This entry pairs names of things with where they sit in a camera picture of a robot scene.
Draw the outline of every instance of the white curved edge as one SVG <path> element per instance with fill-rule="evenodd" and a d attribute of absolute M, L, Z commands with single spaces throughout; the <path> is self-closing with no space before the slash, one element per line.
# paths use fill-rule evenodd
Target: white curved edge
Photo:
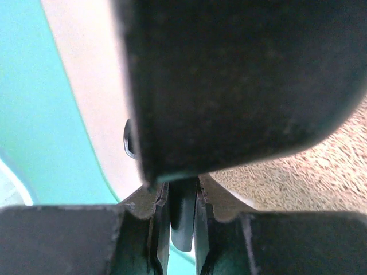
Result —
<path fill-rule="evenodd" d="M 12 182 L 20 196 L 23 199 L 23 202 L 27 206 L 33 205 L 33 200 L 28 193 L 27 188 L 23 185 L 21 180 L 16 176 L 16 174 L 5 164 L 5 162 L 0 159 L 0 171 L 4 173 L 4 175 Z"/>

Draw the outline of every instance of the teal mat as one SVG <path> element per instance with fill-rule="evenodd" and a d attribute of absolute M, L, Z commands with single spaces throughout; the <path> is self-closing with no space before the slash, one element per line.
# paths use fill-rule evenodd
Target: teal mat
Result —
<path fill-rule="evenodd" d="M 0 147 L 38 204 L 116 203 L 39 1 L 0 5 Z M 169 274 L 195 274 L 170 251 Z"/>

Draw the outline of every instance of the teal surface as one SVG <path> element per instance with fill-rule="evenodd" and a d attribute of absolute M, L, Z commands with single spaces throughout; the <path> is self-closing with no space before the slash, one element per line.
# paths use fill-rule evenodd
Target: teal surface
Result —
<path fill-rule="evenodd" d="M 38 204 L 116 203 L 39 1 L 0 5 L 0 148 Z M 169 275 L 195 274 L 171 247 Z"/>

